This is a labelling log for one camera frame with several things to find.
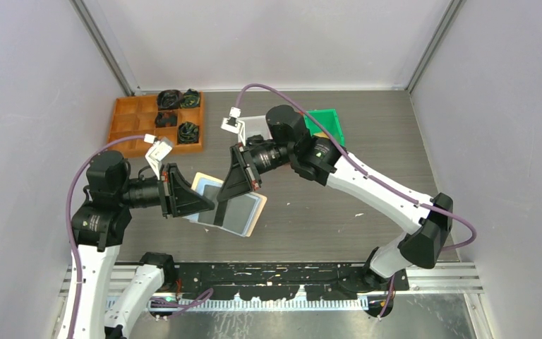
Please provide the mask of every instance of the metal frame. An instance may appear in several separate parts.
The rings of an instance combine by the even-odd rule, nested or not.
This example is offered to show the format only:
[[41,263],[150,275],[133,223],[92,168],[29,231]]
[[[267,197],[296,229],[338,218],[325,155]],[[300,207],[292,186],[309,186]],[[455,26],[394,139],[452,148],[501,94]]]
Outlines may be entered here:
[[[111,274],[111,283],[107,303],[104,305],[110,308],[120,297],[126,287],[131,284],[135,276],[137,265],[115,265]],[[408,291],[398,291],[398,295],[464,295],[466,307],[469,311],[471,325],[479,339],[492,339],[493,334],[489,325],[488,317],[482,301],[484,290],[479,280],[474,263],[439,262],[434,269],[426,270],[416,266],[406,269],[406,275],[410,285]],[[64,312],[64,304],[73,279],[71,268],[68,269],[64,283],[59,292],[59,319],[54,324],[54,331],[60,326]],[[175,299],[175,293],[155,293],[154,297],[171,297]],[[374,291],[359,294],[358,299],[327,301],[320,300],[309,302],[306,300],[306,292],[301,286],[291,300],[275,300],[261,302],[257,298],[251,301],[241,300],[236,297],[234,300],[209,300],[206,303],[190,309],[190,312],[211,312],[211,311],[353,311],[361,310],[368,306],[373,298],[383,298],[385,291]],[[173,311],[173,309],[157,308],[157,311]]]
[[412,78],[410,79],[410,82],[408,83],[408,86],[406,87],[406,91],[409,94],[412,94],[412,92],[414,91],[414,88],[420,81],[423,73],[425,72],[425,69],[427,68],[427,65],[429,65],[429,62],[433,58],[433,55],[436,49],[439,47],[445,34],[447,33],[447,29],[450,27],[450,25],[456,18],[456,15],[460,11],[460,8],[462,7],[462,5],[464,5],[464,2],[466,2],[466,0],[451,0],[450,1],[450,5],[448,5],[447,9],[445,10],[445,13],[443,13],[443,17],[441,18],[441,21],[437,29],[435,30],[435,33],[433,33],[433,37],[431,38],[429,45],[425,49],[425,52],[423,53],[423,56],[421,57],[420,62],[416,66],[416,69],[414,70],[414,73],[412,74]]
[[[111,29],[106,25],[107,21],[99,5],[96,1],[88,1],[90,5],[87,5],[85,0],[69,0],[90,33],[95,45],[100,50],[115,79],[117,79],[121,89],[124,90],[127,96],[142,95],[140,86],[138,86],[128,62],[121,52],[121,48],[116,44],[114,35],[110,32]],[[98,18],[99,25],[97,25],[95,16]],[[108,38],[103,35],[103,31],[109,32],[107,34]]]
[[[88,32],[92,36],[98,49],[101,51],[107,65],[113,72],[119,85],[124,90],[125,94],[130,95],[145,95],[158,93],[157,91],[143,92],[134,78],[132,70],[126,61],[124,53],[121,51],[111,28],[107,25],[107,20],[97,3],[97,0],[69,0],[76,9],[78,16],[84,22]],[[418,84],[423,75],[429,61],[443,40],[447,29],[452,24],[462,5],[466,0],[451,0],[446,11],[441,18],[437,29],[433,33],[433,37],[426,47],[420,62],[416,66],[413,75],[406,86],[405,90],[412,94],[414,88]]]

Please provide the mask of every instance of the orange tray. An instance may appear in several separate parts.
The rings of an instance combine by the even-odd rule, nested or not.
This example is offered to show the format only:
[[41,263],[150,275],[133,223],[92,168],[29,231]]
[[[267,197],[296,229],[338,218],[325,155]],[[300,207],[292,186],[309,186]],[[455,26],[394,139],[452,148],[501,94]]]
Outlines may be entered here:
[[[135,136],[138,134],[153,134],[167,137],[173,144],[172,154],[194,153],[203,151],[203,134],[205,122],[205,96],[200,92],[200,107],[174,109],[178,116],[175,127],[155,128],[157,116],[157,96],[143,95],[140,97],[119,97],[115,101],[113,118],[109,127],[109,141]],[[198,126],[198,142],[188,144],[177,143],[177,130],[184,122],[191,122]],[[140,140],[126,141],[112,147],[118,150],[124,157],[143,157],[146,154],[149,143]]]

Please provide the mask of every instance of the green bin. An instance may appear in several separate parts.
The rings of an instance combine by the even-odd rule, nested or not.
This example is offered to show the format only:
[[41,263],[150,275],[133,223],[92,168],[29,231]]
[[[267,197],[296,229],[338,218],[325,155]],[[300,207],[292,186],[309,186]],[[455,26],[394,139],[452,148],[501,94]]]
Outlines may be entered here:
[[[339,125],[339,118],[337,117],[335,109],[319,109],[316,111],[308,111],[308,113],[310,113],[313,118],[317,119],[317,121],[331,133],[340,145],[344,146],[344,134],[342,133],[342,127]],[[306,115],[304,116],[304,122],[306,123],[306,128],[311,131],[312,136],[321,132],[321,129]]]

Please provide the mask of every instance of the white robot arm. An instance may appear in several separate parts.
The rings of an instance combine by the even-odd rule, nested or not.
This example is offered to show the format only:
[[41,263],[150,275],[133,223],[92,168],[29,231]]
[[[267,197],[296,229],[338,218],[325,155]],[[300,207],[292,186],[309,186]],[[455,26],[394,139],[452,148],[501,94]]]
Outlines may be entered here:
[[[148,252],[140,260],[131,284],[103,314],[111,272],[131,220],[131,208],[160,206],[164,217],[175,218],[215,207],[190,188],[176,164],[161,164],[171,150],[167,139],[158,141],[154,136],[146,136],[145,141],[153,143],[146,153],[155,172],[153,177],[130,179],[127,159],[114,150],[99,153],[90,161],[86,171],[88,185],[84,188],[86,200],[71,218],[82,265],[77,267],[74,260],[72,270],[74,275],[81,270],[83,281],[71,283],[58,339],[70,338],[72,334],[75,339],[127,338],[151,296],[162,286],[176,283],[173,257]],[[80,284],[80,299],[74,302]]]
[[[238,143],[230,148],[231,167],[217,196],[219,201],[260,188],[261,174],[289,163],[300,177],[350,194],[402,228],[403,233],[398,238],[373,250],[367,259],[365,281],[372,289],[383,289],[388,278],[410,265],[435,266],[452,220],[421,208],[421,205],[451,211],[450,197],[445,194],[431,197],[413,191],[345,151],[347,158],[343,150],[328,139],[311,136],[303,117],[290,106],[273,107],[266,120],[272,139],[249,138],[246,144]],[[394,191],[402,192],[410,199],[406,200]]]

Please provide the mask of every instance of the gray wall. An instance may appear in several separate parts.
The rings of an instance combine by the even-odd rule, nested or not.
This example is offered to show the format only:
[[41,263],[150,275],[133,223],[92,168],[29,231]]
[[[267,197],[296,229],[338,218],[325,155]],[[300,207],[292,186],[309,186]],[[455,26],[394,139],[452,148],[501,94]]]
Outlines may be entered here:
[[0,338],[52,329],[67,188],[121,95],[68,1],[0,0]]
[[403,88],[450,2],[85,1],[143,90]]
[[[502,338],[542,338],[542,1],[467,1],[413,102]],[[458,240],[467,236],[459,227]]]

